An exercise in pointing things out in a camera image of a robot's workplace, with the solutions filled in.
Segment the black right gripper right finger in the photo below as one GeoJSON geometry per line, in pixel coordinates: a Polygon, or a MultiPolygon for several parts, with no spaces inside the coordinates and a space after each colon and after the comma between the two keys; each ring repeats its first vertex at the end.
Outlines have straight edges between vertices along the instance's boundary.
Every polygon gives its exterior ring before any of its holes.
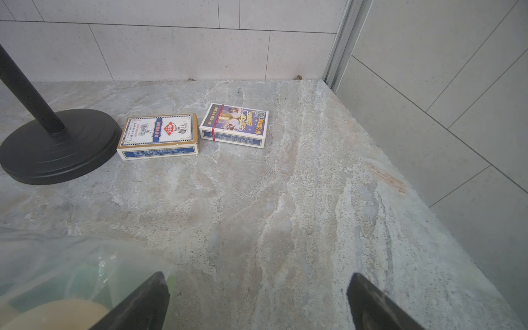
{"type": "Polygon", "coordinates": [[[353,274],[346,294],[357,330],[424,330],[359,272],[353,274]]]}

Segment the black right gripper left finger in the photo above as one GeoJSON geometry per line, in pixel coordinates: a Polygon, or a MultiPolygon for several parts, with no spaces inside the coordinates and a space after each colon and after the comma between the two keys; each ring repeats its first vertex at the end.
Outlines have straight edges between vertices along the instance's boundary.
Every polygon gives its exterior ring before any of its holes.
{"type": "Polygon", "coordinates": [[[164,326],[170,294],[162,272],[151,275],[90,330],[160,330],[164,326]]]}

